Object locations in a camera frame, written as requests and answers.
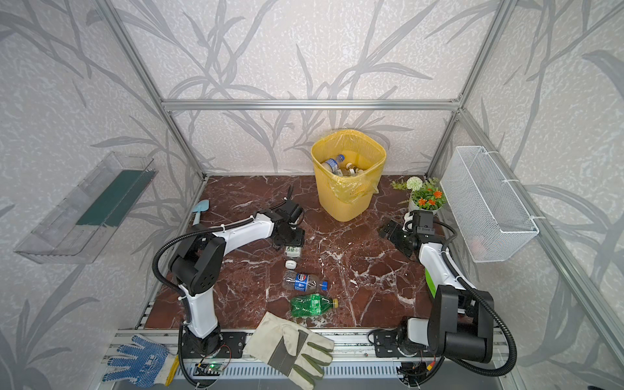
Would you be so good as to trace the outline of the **square lime label bottle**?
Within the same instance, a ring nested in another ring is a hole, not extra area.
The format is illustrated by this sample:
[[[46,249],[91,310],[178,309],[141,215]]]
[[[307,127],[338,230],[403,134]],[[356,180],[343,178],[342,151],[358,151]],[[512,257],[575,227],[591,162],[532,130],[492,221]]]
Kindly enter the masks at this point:
[[[302,255],[302,247],[300,247],[300,246],[287,246],[285,248],[285,254],[289,258],[299,258]]]

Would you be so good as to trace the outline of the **brown tea bottle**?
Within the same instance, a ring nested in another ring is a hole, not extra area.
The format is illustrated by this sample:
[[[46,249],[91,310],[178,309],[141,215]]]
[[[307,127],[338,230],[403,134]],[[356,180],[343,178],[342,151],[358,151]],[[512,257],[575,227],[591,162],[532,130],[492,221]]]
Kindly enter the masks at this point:
[[[362,169],[350,162],[346,164],[345,170],[349,174],[349,176],[357,176],[363,173]]]

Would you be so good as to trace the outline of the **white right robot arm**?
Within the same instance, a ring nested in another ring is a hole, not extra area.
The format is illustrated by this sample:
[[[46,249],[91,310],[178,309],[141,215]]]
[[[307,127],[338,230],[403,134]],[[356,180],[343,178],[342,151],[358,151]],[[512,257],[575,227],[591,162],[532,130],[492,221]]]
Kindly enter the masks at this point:
[[[432,310],[428,318],[405,317],[395,329],[371,331],[376,357],[430,354],[434,360],[423,373],[400,372],[409,384],[426,382],[447,360],[486,377],[512,372],[518,361],[515,340],[492,295],[477,289],[453,260],[449,247],[458,236],[455,229],[430,211],[410,211],[403,222],[390,220],[378,232],[424,267]]]

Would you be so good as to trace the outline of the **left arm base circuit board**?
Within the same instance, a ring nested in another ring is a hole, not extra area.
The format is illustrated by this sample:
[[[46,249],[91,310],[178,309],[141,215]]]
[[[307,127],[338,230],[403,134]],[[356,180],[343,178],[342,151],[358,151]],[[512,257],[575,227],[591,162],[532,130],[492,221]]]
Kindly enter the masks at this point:
[[[200,362],[193,369],[193,376],[211,378],[221,376],[228,368],[229,362]]]

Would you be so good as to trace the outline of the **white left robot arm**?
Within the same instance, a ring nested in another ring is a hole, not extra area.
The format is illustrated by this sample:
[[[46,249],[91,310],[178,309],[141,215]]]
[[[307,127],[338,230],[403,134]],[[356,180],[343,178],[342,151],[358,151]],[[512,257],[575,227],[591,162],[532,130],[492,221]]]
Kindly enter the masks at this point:
[[[204,341],[218,333],[213,288],[224,257],[259,240],[270,240],[278,249],[301,246],[305,231],[299,224],[304,214],[298,203],[285,199],[235,223],[209,228],[195,225],[155,253],[152,272],[161,284],[182,299],[185,325],[194,337]]]

